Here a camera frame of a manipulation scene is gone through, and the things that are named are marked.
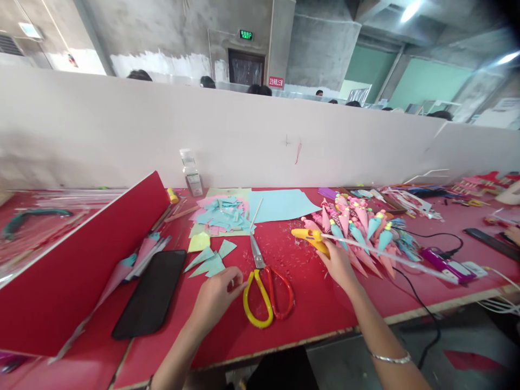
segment scissors blade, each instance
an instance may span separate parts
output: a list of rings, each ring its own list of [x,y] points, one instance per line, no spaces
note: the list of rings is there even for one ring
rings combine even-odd
[[[250,237],[251,249],[253,250],[253,259],[255,260],[255,266],[258,269],[265,268],[264,258],[262,256],[262,253],[260,252],[260,248],[258,247],[258,244],[253,235],[250,235]]]

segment red sign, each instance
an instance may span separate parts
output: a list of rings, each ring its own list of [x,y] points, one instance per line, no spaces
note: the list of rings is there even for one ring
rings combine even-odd
[[[283,88],[283,78],[269,76],[269,87]]]

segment red scissors handle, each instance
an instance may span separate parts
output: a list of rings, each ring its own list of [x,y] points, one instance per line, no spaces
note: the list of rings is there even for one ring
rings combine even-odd
[[[278,320],[286,319],[289,316],[289,314],[291,313],[291,310],[292,310],[292,308],[294,306],[293,288],[292,288],[291,284],[289,283],[289,281],[287,280],[287,278],[285,276],[283,276],[282,274],[280,274],[280,272],[278,272],[276,269],[271,268],[270,266],[266,266],[264,268],[264,270],[265,270],[265,273],[267,274],[267,280],[268,280],[268,283],[269,283],[269,296],[270,296],[270,299],[271,299],[272,311],[273,311],[273,313],[275,314],[275,317]],[[271,271],[273,271],[275,274],[277,274],[280,277],[280,279],[282,279],[283,283],[287,287],[287,290],[289,291],[289,306],[287,307],[287,310],[285,312],[283,312],[283,313],[280,313],[278,311],[278,309],[276,308],[275,289],[274,289],[273,283],[272,283]]]

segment black cable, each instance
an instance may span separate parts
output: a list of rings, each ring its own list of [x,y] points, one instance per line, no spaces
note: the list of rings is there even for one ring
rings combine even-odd
[[[455,237],[457,240],[460,241],[460,245],[458,247],[456,247],[455,249],[452,249],[450,251],[445,251],[444,252],[445,256],[443,256],[444,258],[450,258],[455,253],[457,253],[459,250],[461,250],[462,247],[464,246],[464,241],[462,241],[462,238],[460,238],[459,236],[454,235],[452,233],[435,233],[435,234],[432,234],[432,235],[429,235],[429,236],[423,236],[423,235],[420,235],[418,233],[414,233],[414,232],[410,232],[410,231],[405,230],[405,229],[401,229],[400,227],[394,227],[393,226],[392,228],[394,228],[396,230],[402,230],[403,232],[407,232],[407,233],[413,234],[414,236],[419,236],[419,237],[423,237],[423,238],[430,238],[430,237],[435,237],[435,236],[453,236],[453,237]]]
[[[394,270],[396,270],[398,273],[400,273],[401,275],[403,275],[406,279],[406,281],[410,284],[410,287],[412,288],[412,291],[415,295],[415,297],[417,298],[417,300],[419,301],[419,303],[422,305],[422,307],[425,308],[425,310],[428,312],[428,314],[430,315],[430,317],[432,318],[433,320],[433,323],[435,324],[435,328],[437,330],[437,335],[435,336],[435,339],[433,339],[433,341],[428,344],[424,350],[422,351],[422,354],[421,354],[421,359],[419,360],[419,364],[417,364],[417,368],[419,369],[422,369],[423,368],[423,364],[424,364],[424,360],[426,359],[426,354],[428,353],[428,350],[433,347],[435,344],[437,344],[440,340],[440,325],[439,325],[439,322],[437,321],[437,319],[435,318],[435,316],[432,314],[431,311],[428,310],[428,308],[426,307],[426,305],[421,301],[421,298],[419,298],[419,295],[417,295],[417,292],[415,290],[415,288],[413,287],[413,284],[412,282],[410,281],[410,279],[408,279],[408,276],[406,276],[403,272],[401,272],[400,270],[398,270],[397,268],[395,267],[392,267]]]

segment green wall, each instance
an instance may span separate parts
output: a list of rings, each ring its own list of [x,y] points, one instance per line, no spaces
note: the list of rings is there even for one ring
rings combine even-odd
[[[425,100],[452,101],[471,74],[469,69],[412,58],[388,105],[406,109]]]
[[[374,103],[396,56],[396,53],[386,53],[356,45],[345,80],[372,84],[367,103]]]

